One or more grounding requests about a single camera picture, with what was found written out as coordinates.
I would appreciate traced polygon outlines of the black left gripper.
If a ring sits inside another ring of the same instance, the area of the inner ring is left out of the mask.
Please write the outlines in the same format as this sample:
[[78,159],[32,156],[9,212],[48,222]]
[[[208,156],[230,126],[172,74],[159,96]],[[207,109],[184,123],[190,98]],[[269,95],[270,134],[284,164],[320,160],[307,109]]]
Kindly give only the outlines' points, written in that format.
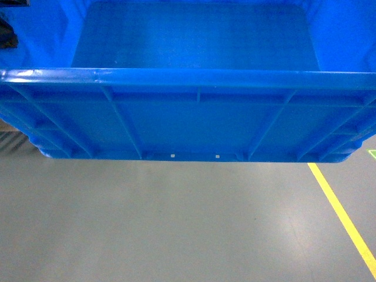
[[[1,8],[16,8],[30,6],[29,0],[1,1]],[[1,12],[1,49],[14,49],[18,47],[18,37],[14,28],[8,23],[6,15]]]

